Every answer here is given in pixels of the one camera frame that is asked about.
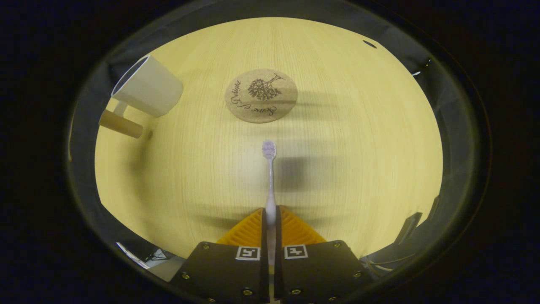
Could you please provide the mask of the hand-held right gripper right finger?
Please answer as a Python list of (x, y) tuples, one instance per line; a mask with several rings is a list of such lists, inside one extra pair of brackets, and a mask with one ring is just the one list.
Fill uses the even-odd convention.
[(374, 281), (345, 241), (325, 240), (285, 206), (276, 208), (274, 254), (282, 304), (335, 304)]

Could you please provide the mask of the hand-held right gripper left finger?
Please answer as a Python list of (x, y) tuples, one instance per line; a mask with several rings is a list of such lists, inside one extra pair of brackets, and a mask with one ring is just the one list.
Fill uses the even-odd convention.
[(266, 227), (260, 208), (220, 240), (199, 242), (170, 282), (204, 304), (268, 304)]

